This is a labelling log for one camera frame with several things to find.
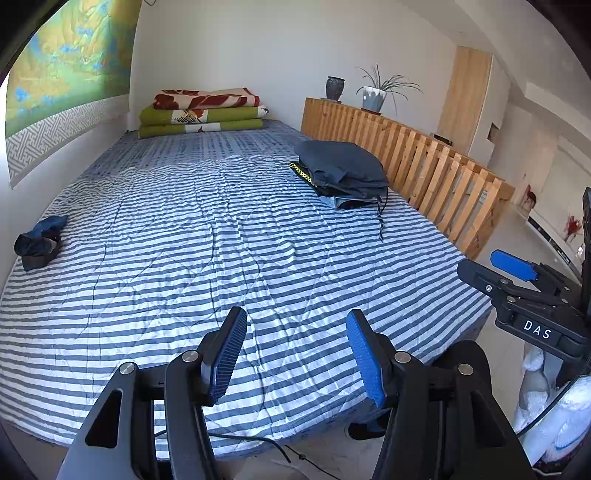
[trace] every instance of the green blanket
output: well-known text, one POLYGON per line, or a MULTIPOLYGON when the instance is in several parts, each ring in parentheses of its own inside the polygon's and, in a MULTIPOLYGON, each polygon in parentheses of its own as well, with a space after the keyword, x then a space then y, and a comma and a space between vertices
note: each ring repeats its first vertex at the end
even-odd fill
POLYGON ((139 137, 162 137, 163 135, 188 134, 191 132, 219 132, 220 130, 250 130, 253 128, 262 128, 262 120, 260 118, 236 120, 233 122, 215 122, 211 124, 142 125, 139 128, 139 137))
POLYGON ((143 125, 191 125, 263 118, 268 113, 264 105, 207 110, 157 110, 150 105, 140 113, 139 120, 143 125))

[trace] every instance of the metal screw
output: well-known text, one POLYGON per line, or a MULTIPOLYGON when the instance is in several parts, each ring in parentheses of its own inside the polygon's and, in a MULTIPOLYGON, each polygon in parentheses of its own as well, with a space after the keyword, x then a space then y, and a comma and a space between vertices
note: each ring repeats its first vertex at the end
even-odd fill
POLYGON ((457 369, 462 375, 466 375, 467 377, 474 373, 474 369, 468 364, 459 364, 457 369))
POLYGON ((134 370, 135 365, 131 362, 124 363, 119 367, 119 373, 121 373, 121 375, 129 375, 134 370))
POLYGON ((199 354, 195 350, 187 350, 183 354, 183 362, 194 362, 197 358, 199 358, 199 354))
POLYGON ((407 364, 410 362, 410 355, 406 352, 396 352, 396 354, 394 355, 394 359, 399 364, 407 364))

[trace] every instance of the dark gray folded garment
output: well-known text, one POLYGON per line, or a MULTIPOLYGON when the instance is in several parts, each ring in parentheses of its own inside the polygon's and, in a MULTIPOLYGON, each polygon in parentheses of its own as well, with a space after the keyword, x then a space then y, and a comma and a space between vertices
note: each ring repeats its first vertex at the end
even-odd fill
POLYGON ((295 148, 312 182, 358 198, 383 196, 388 179, 382 164, 367 150, 349 142, 304 141, 295 148))

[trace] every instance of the blue and white striped sheet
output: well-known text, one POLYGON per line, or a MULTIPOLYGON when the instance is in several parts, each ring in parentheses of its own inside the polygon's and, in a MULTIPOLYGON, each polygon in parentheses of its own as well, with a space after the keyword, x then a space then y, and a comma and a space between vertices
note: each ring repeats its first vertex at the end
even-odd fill
MULTIPOLYGON (((28 273, 17 261, 0 304, 4 419, 68 445, 118 365, 167 363, 238 305, 246 340, 207 427, 280 441, 364 400, 351 309, 423 361, 482 321, 490 302, 458 279, 463 256, 431 222, 391 193, 381 242, 376 210, 327 207, 287 167, 304 137, 265 124, 127 135, 55 199, 46 215, 70 215, 62 252, 28 273)), ((162 429, 161 403, 155 418, 162 429)))

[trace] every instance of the blue gripper pad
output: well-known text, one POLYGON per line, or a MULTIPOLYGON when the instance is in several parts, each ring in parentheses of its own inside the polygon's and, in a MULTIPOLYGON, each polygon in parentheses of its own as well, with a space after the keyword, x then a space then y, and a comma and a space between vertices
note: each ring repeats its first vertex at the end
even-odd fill
POLYGON ((361 373, 365 391, 378 408, 383 408, 386 401, 386 393, 382 386, 382 372, 377 359, 374 357, 367 338, 353 311, 347 315, 347 338, 353 350, 353 356, 357 362, 357 368, 361 373))
POLYGON ((523 281, 534 281, 538 279, 538 274, 534 267, 525 260, 514 257, 513 255, 503 252, 503 250, 495 250, 491 253, 491 263, 501 270, 507 272, 514 277, 523 281))
POLYGON ((233 325, 229 329, 211 368, 209 391, 207 394, 213 398, 214 403, 226 394, 230 379, 234 373, 234 367, 236 367, 236 360, 238 360, 238 355, 240 354, 242 344, 246 337, 246 312, 242 309, 237 310, 239 310, 239 312, 236 315, 233 325))

